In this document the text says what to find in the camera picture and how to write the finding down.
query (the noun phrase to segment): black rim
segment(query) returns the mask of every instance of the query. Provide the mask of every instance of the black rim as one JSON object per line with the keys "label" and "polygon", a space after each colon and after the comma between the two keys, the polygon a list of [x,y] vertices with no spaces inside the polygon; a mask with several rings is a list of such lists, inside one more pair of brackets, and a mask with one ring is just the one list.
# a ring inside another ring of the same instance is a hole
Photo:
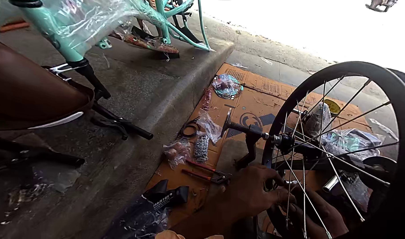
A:
{"label": "black rim", "polygon": [[[384,231],[387,228],[390,229],[390,233],[396,233],[401,228],[401,220],[405,217],[405,73],[388,70],[367,62],[343,62],[324,68],[306,79],[289,96],[276,115],[269,134],[280,133],[285,116],[292,112],[292,109],[297,106],[297,102],[304,99],[307,91],[312,92],[323,85],[324,81],[329,82],[343,75],[367,77],[385,92],[395,111],[400,144],[396,175],[380,209],[362,226],[340,236],[340,238],[361,238],[368,235],[384,237],[387,235]],[[272,163],[273,151],[273,145],[267,141],[263,151],[262,163],[268,167]]]}

